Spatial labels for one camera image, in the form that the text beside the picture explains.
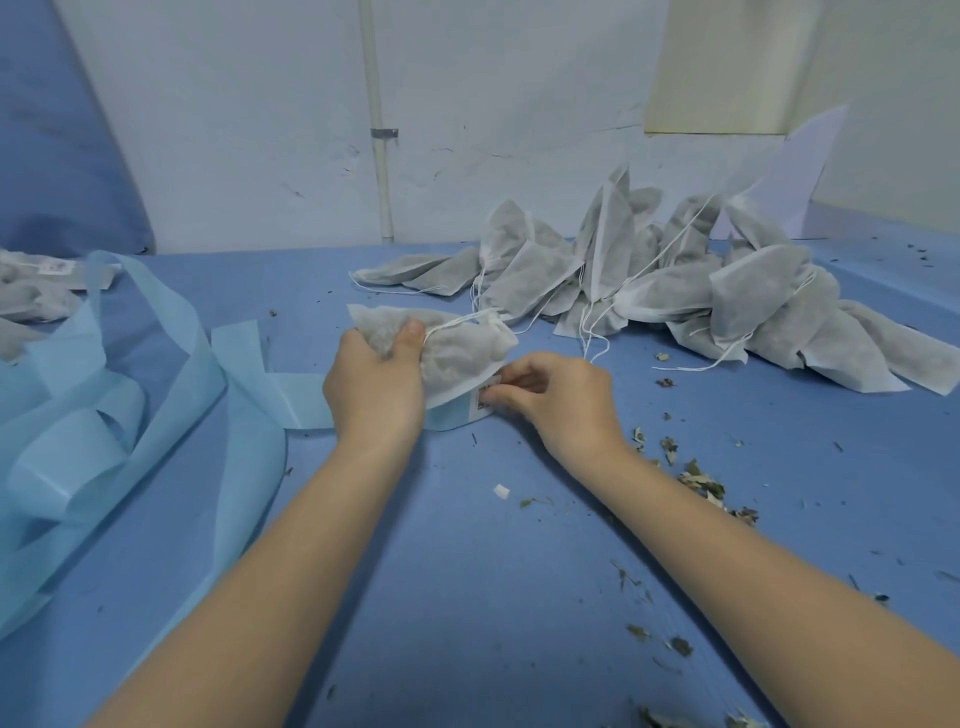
tea bag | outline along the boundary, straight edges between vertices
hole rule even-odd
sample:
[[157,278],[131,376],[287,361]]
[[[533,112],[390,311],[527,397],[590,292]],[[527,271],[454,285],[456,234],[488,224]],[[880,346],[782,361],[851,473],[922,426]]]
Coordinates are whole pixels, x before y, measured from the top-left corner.
[[634,214],[613,182],[604,184],[596,238],[587,252],[583,288],[587,298],[612,296],[627,279],[634,248]]
[[422,276],[431,268],[436,268],[449,258],[449,255],[404,255],[396,260],[384,263],[378,268],[363,268],[359,271],[353,271],[350,277],[357,283],[367,285],[398,285]]
[[719,346],[746,336],[769,319],[804,283],[810,250],[777,245],[754,251],[710,275],[710,333]]
[[718,217],[720,200],[717,196],[694,195],[677,205],[663,229],[660,267],[669,268],[703,257]]
[[593,336],[610,336],[615,334],[627,324],[627,319],[620,316],[613,310],[612,302],[598,301],[591,305],[587,296],[581,294],[557,322],[553,329],[557,336],[565,336],[571,339],[586,338]]
[[[710,336],[710,316],[695,316],[686,321],[668,321],[666,323],[673,338],[682,347],[697,352],[708,359],[719,359],[724,357],[724,347],[718,347]],[[731,351],[724,357],[724,361],[739,361],[747,363],[746,351],[744,351],[743,342],[738,342]]]
[[806,265],[799,278],[813,276],[777,312],[760,324],[747,341],[747,350],[783,369],[801,369],[800,349],[805,347],[837,306],[840,284],[829,271]]
[[747,239],[754,250],[792,243],[777,223],[764,220],[754,204],[743,195],[735,195],[727,201],[727,214],[730,215],[733,228]]
[[0,319],[0,359],[13,361],[23,353],[23,345],[45,338],[44,334],[22,324]]
[[817,335],[800,349],[806,366],[854,392],[903,392],[909,387],[890,373],[883,352],[860,323],[834,308]]
[[480,238],[480,267],[484,279],[489,273],[506,269],[526,241],[527,218],[523,210],[513,200],[500,203],[490,213]]
[[960,349],[891,321],[863,303],[841,301],[840,310],[860,323],[894,374],[944,396],[960,382]]
[[564,253],[527,241],[503,274],[480,295],[478,305],[496,308],[511,324],[533,310],[581,265],[572,250]]
[[650,273],[657,270],[654,258],[660,250],[660,241],[663,239],[663,229],[657,225],[646,225],[636,231],[634,248],[630,252],[630,267],[627,269],[627,279],[634,276]]
[[464,248],[423,275],[404,281],[403,285],[435,296],[452,296],[475,279],[478,273],[479,251],[476,248]]
[[546,297],[548,300],[545,300],[545,303],[542,304],[540,315],[559,316],[562,313],[566,313],[568,310],[570,310],[570,307],[573,306],[574,302],[577,300],[577,296],[579,295],[579,277],[573,276],[568,278]]
[[483,384],[503,366],[510,349],[518,343],[492,311],[481,312],[476,322],[463,321],[432,331],[461,317],[424,308],[366,308],[356,304],[347,308],[367,343],[384,357],[390,354],[396,333],[408,319],[423,321],[428,335],[420,356],[420,375],[427,409]]
[[0,283],[0,317],[10,321],[57,321],[71,316],[81,300],[44,279],[17,279]]
[[647,324],[681,321],[710,309],[710,274],[719,269],[720,259],[712,256],[648,273],[613,296],[613,310]]
[[[101,266],[100,289],[106,291],[120,271],[119,263]],[[71,291],[86,290],[86,270],[80,260],[65,260],[49,255],[29,255],[0,249],[0,280],[41,279]]]

pile of tea bags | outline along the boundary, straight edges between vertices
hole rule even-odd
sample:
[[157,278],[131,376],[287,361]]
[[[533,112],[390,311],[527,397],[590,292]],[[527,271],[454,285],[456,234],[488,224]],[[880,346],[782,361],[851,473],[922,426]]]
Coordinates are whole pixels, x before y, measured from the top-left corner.
[[[909,389],[897,376],[941,395],[960,382],[960,349],[841,300],[810,250],[742,195],[689,197],[663,228],[651,223],[660,198],[655,187],[631,189],[623,165],[597,191],[572,244],[508,200],[491,213],[479,249],[406,255],[351,277],[441,296],[469,285],[475,309],[496,310],[506,324],[534,314],[585,347],[636,321],[666,326],[714,362],[746,363],[752,352],[857,392]],[[709,234],[724,208],[739,236],[718,255]]]
[[[109,288],[119,266],[106,266],[100,281]],[[26,323],[58,321],[80,308],[73,293],[86,290],[84,265],[47,255],[0,249],[0,358],[12,361],[23,345],[43,338]]]

printed label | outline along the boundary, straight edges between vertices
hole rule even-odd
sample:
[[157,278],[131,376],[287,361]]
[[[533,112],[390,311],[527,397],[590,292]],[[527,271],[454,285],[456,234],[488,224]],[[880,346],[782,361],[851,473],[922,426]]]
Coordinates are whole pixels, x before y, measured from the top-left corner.
[[48,257],[37,266],[37,272],[42,276],[69,276],[77,267],[75,260],[58,260]]
[[493,375],[479,387],[470,392],[470,411],[467,415],[467,422],[476,422],[477,420],[482,420],[487,415],[492,414],[493,408],[483,404],[480,401],[480,393],[487,389],[487,387],[492,387],[499,383],[500,375]]

blue table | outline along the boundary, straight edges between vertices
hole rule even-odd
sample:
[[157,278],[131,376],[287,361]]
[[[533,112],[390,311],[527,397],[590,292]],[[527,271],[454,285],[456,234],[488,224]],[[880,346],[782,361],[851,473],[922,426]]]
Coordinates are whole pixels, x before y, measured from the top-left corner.
[[[851,261],[855,274],[835,250],[821,252],[835,261],[845,297],[960,344],[955,308],[871,280],[863,260]],[[146,262],[208,328],[259,319],[274,371],[324,372],[349,326],[346,303],[468,310],[464,295],[446,303],[351,286],[347,270],[397,254],[359,248]],[[946,279],[956,280],[956,263]],[[895,268],[902,273],[903,263]],[[105,330],[111,367],[142,382],[156,410],[182,353],[126,278],[106,295]],[[578,342],[551,336],[543,322],[520,340],[517,355],[578,353]],[[613,374],[625,429],[642,425],[650,456],[660,438],[673,437],[678,466],[696,457],[726,485],[729,505],[759,511],[763,533],[866,593],[889,595],[892,610],[960,652],[960,583],[937,573],[960,575],[958,395],[858,395],[758,358],[746,368],[674,373],[677,386],[661,389],[662,373],[651,369],[658,352],[671,364],[701,363],[639,325],[613,338],[599,360]],[[53,603],[0,643],[0,725],[78,725],[200,580],[225,415],[221,401],[91,539]],[[270,518],[332,447],[328,433],[290,436],[293,471]],[[498,483],[511,490],[507,500],[493,494]],[[529,497],[553,504],[521,509]],[[775,719],[643,547],[602,514],[521,423],[493,417],[424,433],[291,725],[634,726],[638,705],[705,727],[739,708]],[[631,579],[621,581],[614,562]],[[639,642],[628,623],[654,637]],[[675,635],[693,645],[691,658],[664,646]]]

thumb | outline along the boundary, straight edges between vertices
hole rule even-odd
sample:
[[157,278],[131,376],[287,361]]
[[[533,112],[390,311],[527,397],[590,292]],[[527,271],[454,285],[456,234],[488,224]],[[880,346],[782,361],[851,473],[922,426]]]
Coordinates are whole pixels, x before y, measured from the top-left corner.
[[537,408],[538,397],[540,395],[527,392],[527,390],[515,387],[513,384],[495,384],[480,393],[480,401],[483,404],[492,404],[495,407],[510,407],[531,422],[533,422],[534,410]]
[[409,319],[403,328],[394,337],[393,359],[418,363],[423,351],[423,339],[426,337],[426,327],[423,321]]

